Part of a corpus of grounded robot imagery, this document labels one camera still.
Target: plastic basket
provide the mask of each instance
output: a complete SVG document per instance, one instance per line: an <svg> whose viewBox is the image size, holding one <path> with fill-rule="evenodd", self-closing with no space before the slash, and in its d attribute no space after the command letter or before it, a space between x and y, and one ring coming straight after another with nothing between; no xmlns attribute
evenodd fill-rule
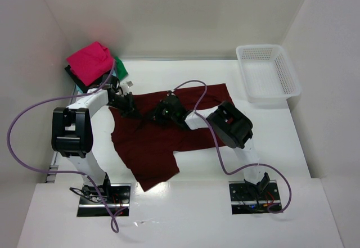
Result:
<svg viewBox="0 0 360 248"><path fill-rule="evenodd" d="M293 64L281 46L239 46L236 55L250 102L271 102L300 95L302 90Z"/></svg>

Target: white backdrop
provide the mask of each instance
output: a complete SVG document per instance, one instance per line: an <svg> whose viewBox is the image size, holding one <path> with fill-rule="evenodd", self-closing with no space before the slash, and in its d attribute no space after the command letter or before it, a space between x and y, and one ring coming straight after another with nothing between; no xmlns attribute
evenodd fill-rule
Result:
<svg viewBox="0 0 360 248"><path fill-rule="evenodd" d="M345 247L360 242L359 4L305 0L283 44L303 87L289 103L292 118Z"/></svg>
<svg viewBox="0 0 360 248"><path fill-rule="evenodd" d="M70 94L73 84L63 71L70 46L43 0L0 0L0 14L0 246L13 248L35 185L45 176L12 158L6 147L8 126L24 108ZM32 110L15 126L13 146L26 163L49 167L52 110L60 105Z"/></svg>
<svg viewBox="0 0 360 248"><path fill-rule="evenodd" d="M46 0L73 50L94 40L122 57L234 57L281 44L303 0Z"/></svg>

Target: white table surface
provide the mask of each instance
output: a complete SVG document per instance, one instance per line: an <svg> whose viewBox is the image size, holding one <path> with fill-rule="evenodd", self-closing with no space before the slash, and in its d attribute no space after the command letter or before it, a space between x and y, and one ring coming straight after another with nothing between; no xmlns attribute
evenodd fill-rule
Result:
<svg viewBox="0 0 360 248"><path fill-rule="evenodd" d="M267 106L246 101L237 61L126 62L134 94L172 89L190 80L226 83L235 105L254 123L255 146L263 163L290 177L293 198L283 214L232 215L228 180L215 149L175 154L180 173L143 192L122 163L110 139L114 121L103 107L92 119L93 151L113 183L131 183L129 217L120 217L120 233L109 217L77 218L79 197L69 187L81 178L58 175L55 184L38 184L22 230L19 248L57 247L326 247L341 240L321 181L311 179L287 103ZM221 148L228 170L242 163ZM66 159L59 169L73 169ZM278 179L283 204L288 199Z"/></svg>
<svg viewBox="0 0 360 248"><path fill-rule="evenodd" d="M254 124L254 143L262 163L275 166L288 177L310 178L304 154L286 101L275 105L259 106L247 102L245 88L237 61L126 61L133 94L144 94L173 89L191 79L199 79L207 85L226 83L236 107ZM92 118L94 135L93 153L110 177L112 183L136 181L114 149L111 132L114 119L104 106ZM228 171L243 165L232 149L221 147ZM175 159L180 173L170 181L238 181L244 178L239 172L232 176L223 173L214 148L207 150L176 152ZM58 159L59 170L74 170L65 158ZM279 176L268 170L272 179ZM81 181L77 175L57 175L56 183Z"/></svg>
<svg viewBox="0 0 360 248"><path fill-rule="evenodd" d="M133 184L129 217L77 218L78 183L38 184L18 248L341 248L319 179L290 178L293 198L283 214L232 215L227 181L163 182L143 192ZM288 192L279 181L283 201Z"/></svg>

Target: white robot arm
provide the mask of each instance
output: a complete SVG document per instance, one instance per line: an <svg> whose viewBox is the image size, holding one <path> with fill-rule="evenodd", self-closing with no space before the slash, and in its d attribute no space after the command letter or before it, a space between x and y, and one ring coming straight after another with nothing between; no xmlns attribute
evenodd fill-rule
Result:
<svg viewBox="0 0 360 248"><path fill-rule="evenodd" d="M142 118L133 102L132 94L129 92L129 83L123 85L121 92L122 95L118 95L111 87L102 89L66 108L56 108L53 112L53 149L69 159L78 171L87 173L107 197L111 196L111 184L107 174L100 168L91 151L93 135L90 119L105 105L119 109L122 116ZM225 145L234 149L239 160L244 164L259 163L252 140L253 125L234 105L224 101L219 106L196 112L207 119ZM202 118L194 111L186 110L179 99L172 94L161 100L148 118L159 123L171 120L183 129L207 128ZM254 186L260 181L262 182L262 176L264 176L263 171L259 168L259 166L253 166L244 170L245 180ZM95 192L86 176L83 176L83 180L85 188L90 193Z"/></svg>

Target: folded cloth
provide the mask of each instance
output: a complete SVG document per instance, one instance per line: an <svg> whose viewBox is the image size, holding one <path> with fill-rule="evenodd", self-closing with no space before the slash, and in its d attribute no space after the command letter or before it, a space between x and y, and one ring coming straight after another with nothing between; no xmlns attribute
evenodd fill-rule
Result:
<svg viewBox="0 0 360 248"><path fill-rule="evenodd" d="M111 70L114 59L107 47L94 42L68 57L73 72L86 86Z"/></svg>
<svg viewBox="0 0 360 248"><path fill-rule="evenodd" d="M204 87L176 90L182 104L192 109L202 95ZM166 92L134 95L134 101L142 116L153 110ZM210 85L198 109L209 109L222 101L232 102L225 84ZM165 182L179 172L174 151L192 151L214 147L208 128L182 130L173 122L165 126L146 119L122 118L119 110L109 108L115 121L111 134L116 152L132 171L144 191Z"/></svg>
<svg viewBox="0 0 360 248"><path fill-rule="evenodd" d="M114 72L112 72L112 74L113 74L113 76L117 76L118 79L120 81L122 81L126 76L128 76L128 72L126 71L126 68L125 68L123 62L118 57L115 57L114 59L115 59L115 63L116 63L116 70ZM78 79L78 77L76 75L74 75L73 72L71 72L70 65L65 67L65 71L71 77L71 79L75 82L76 90L78 92L80 92L80 93L88 92L89 88L87 86L85 86L85 84L80 79ZM91 85L100 85L102 83L102 80L103 80L103 78L101 76L98 79L96 79L93 83L91 83L90 86Z"/></svg>

